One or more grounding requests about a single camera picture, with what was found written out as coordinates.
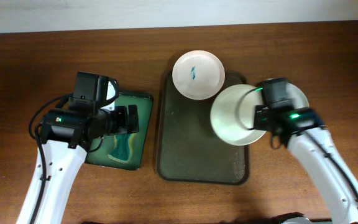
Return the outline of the green and yellow sponge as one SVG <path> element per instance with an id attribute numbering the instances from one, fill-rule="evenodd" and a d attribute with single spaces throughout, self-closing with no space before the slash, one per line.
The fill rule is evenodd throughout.
<path id="1" fill-rule="evenodd" d="M 134 153 L 134 139 L 136 133 L 115 135 L 113 138 L 113 149 L 108 157 L 114 161 L 128 163 Z"/>

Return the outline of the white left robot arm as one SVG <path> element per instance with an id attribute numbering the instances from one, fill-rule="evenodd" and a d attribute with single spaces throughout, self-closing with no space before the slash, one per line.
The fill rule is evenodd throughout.
<path id="1" fill-rule="evenodd" d="M 102 147 L 93 147 L 92 142 L 112 136 L 110 158 L 128 163 L 139 131 L 136 105 L 100 109 L 94 114 L 50 110 L 35 127 L 37 163 L 17 222 L 60 223 L 78 171 L 86 157 Z"/>

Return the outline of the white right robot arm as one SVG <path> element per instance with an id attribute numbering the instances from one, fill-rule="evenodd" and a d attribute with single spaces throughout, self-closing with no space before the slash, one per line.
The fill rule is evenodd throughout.
<path id="1" fill-rule="evenodd" d="M 358 181 L 315 110 L 271 110 L 258 105 L 254 129 L 279 137 L 322 195 L 333 223 L 358 223 Z"/>

